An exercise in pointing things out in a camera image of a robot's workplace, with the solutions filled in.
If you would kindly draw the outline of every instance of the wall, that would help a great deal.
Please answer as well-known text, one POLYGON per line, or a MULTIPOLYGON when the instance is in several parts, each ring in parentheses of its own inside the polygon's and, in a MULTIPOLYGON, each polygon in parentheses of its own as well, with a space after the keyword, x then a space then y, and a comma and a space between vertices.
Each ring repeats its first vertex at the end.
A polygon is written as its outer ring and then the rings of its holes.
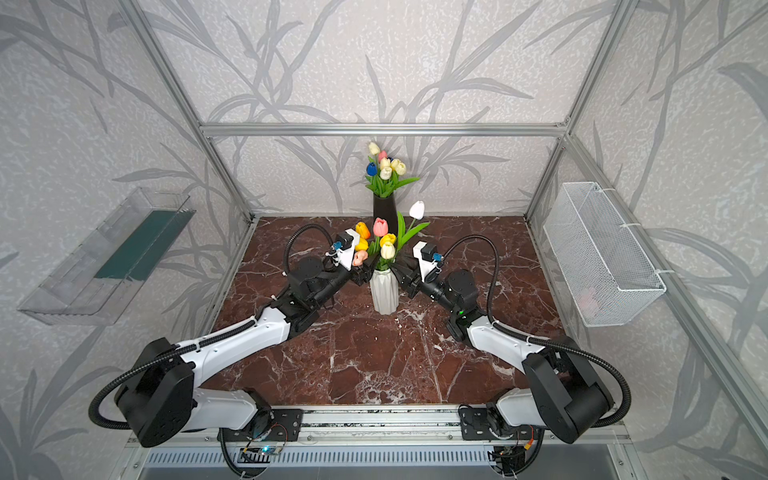
MULTIPOLYGON (((563 121, 612 1, 141 0, 206 122, 563 121)), ((259 212, 371 211, 369 138, 219 138, 259 212)), ((520 214, 548 138, 377 139, 446 214, 520 214)))
MULTIPOLYGON (((768 3, 656 2, 632 15, 575 126, 745 369, 768 391, 768 3)), ((768 459, 664 300, 585 329, 541 231, 566 157, 533 216, 545 267, 582 346, 633 386, 625 419, 650 478, 765 478, 768 459)))
POLYGON ((91 397, 146 343, 201 328, 246 227, 116 12, 0 4, 3 478, 107 478, 129 432, 92 425, 91 397), (18 312, 137 186, 186 191, 197 213, 118 322, 46 326, 18 312))

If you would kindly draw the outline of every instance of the white basket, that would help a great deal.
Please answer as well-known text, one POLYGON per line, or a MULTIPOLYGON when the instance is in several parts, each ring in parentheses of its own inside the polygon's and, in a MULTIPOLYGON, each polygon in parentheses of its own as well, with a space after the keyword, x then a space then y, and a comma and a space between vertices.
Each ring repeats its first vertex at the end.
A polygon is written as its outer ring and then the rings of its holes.
POLYGON ((667 291, 595 182, 562 184, 544 232, 586 326, 624 325, 667 291))

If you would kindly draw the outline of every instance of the red marble surface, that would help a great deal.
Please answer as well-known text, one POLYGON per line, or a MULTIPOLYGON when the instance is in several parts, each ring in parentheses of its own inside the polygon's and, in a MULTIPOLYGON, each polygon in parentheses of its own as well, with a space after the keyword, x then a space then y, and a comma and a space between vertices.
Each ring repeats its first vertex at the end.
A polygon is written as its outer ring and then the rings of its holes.
MULTIPOLYGON (((436 217, 419 240, 445 252, 458 238, 480 233, 494 240, 501 273, 494 317, 534 335, 563 333, 544 274, 522 217, 436 217)), ((285 285, 282 275, 286 239, 314 222, 336 232, 359 219, 344 217, 262 218, 240 265, 215 329, 253 315, 285 285)), ((320 232, 309 230, 293 245, 292 262, 327 249, 320 232)), ((480 240, 463 243, 451 254, 449 273, 466 268, 475 274, 480 304, 493 269, 492 252, 480 240)), ((448 314, 419 294, 401 292, 398 311, 373 310, 368 286, 348 283, 336 305, 324 310, 305 333, 262 350, 209 379, 204 388, 253 388, 273 405, 355 403, 483 403, 525 376, 506 362, 457 343, 445 328, 448 314)))

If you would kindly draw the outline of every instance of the pink tulip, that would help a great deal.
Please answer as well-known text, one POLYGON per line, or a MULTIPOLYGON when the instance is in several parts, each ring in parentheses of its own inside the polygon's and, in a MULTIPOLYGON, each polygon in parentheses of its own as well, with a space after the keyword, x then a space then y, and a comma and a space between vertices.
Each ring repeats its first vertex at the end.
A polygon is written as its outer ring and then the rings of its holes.
POLYGON ((386 224, 386 220, 377 218, 376 221, 373 222, 373 234, 377 237, 384 237, 388 233, 389 227, 386 224))
POLYGON ((364 262, 366 258, 368 258, 368 252, 366 252, 365 250, 360 250, 359 252, 355 252, 355 257, 352 259, 352 265, 360 266, 362 265, 362 262, 364 262))

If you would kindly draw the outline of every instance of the vase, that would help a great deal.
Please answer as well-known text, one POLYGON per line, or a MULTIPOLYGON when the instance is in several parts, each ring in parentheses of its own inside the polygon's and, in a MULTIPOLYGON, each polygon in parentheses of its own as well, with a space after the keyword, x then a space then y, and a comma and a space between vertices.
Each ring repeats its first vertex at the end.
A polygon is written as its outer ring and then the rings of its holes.
POLYGON ((389 232, 397 235, 397 208, 395 207, 395 195, 389 195, 387 198, 381 198, 373 195, 373 220, 377 218, 386 220, 389 232))
POLYGON ((382 315, 392 315, 400 304, 395 274, 390 269, 374 270, 370 283, 373 309, 382 315))

